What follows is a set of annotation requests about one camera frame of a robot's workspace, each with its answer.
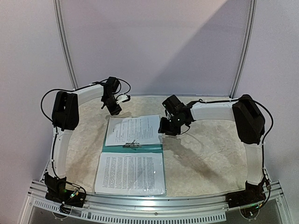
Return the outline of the white paper stack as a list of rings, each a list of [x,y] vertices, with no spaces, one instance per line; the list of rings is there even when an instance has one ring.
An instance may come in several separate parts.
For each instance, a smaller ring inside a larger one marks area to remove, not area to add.
[[[159,115],[110,118],[105,146],[123,146],[127,143],[161,145],[162,135],[158,133],[159,125]]]

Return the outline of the metal folder clip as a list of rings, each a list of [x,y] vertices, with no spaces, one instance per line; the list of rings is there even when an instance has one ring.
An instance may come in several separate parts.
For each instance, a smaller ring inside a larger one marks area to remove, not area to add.
[[[133,140],[132,142],[125,143],[122,147],[123,148],[140,148],[140,147],[142,147],[142,144]]]

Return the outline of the green file folder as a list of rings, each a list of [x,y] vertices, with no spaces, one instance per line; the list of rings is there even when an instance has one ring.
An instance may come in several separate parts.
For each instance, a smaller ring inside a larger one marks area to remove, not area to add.
[[[163,145],[142,145],[140,148],[123,148],[122,146],[105,146],[106,134],[104,138],[104,143],[102,147],[102,152],[108,153],[162,153],[163,154]]]

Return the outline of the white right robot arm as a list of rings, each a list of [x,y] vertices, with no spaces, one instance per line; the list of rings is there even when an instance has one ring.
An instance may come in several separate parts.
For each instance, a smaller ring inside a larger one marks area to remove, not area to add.
[[[191,123],[200,120],[229,120],[235,122],[240,141],[244,144],[247,159],[247,184],[242,192],[242,200],[252,203],[260,195],[258,185],[270,186],[270,179],[264,165],[264,141],[268,135],[265,130],[265,117],[260,107],[264,105],[255,101],[250,95],[226,100],[194,100],[182,103],[176,95],[171,95],[162,103],[165,117],[160,120],[158,132],[177,136],[181,127],[190,127]]]

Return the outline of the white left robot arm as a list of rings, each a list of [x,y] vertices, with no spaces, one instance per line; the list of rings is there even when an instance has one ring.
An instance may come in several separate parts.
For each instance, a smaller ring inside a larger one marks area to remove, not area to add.
[[[99,98],[103,103],[102,109],[107,108],[110,115],[121,112],[120,103],[128,102],[131,85],[120,78],[109,77],[102,81],[93,82],[87,86],[74,89],[52,89],[42,97],[40,107],[43,115],[53,125],[53,142],[50,161],[44,172],[44,182],[66,181],[65,162],[71,135],[79,123],[79,106]],[[56,91],[52,115],[49,117],[43,110],[45,97]]]

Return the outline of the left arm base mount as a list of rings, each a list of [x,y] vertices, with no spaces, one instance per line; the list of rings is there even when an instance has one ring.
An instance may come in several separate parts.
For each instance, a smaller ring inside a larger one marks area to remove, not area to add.
[[[83,187],[68,182],[66,177],[52,177],[48,172],[44,175],[44,183],[47,187],[45,199],[60,203],[61,211],[64,211],[65,205],[83,208],[87,195]]]

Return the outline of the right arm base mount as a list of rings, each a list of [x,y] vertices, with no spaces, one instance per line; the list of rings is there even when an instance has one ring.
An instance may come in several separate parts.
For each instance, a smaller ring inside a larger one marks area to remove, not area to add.
[[[245,190],[240,190],[225,195],[225,201],[229,208],[240,207],[249,204],[262,202],[257,208],[262,208],[269,200],[271,195],[271,183],[269,180],[262,180],[258,185],[245,182]]]

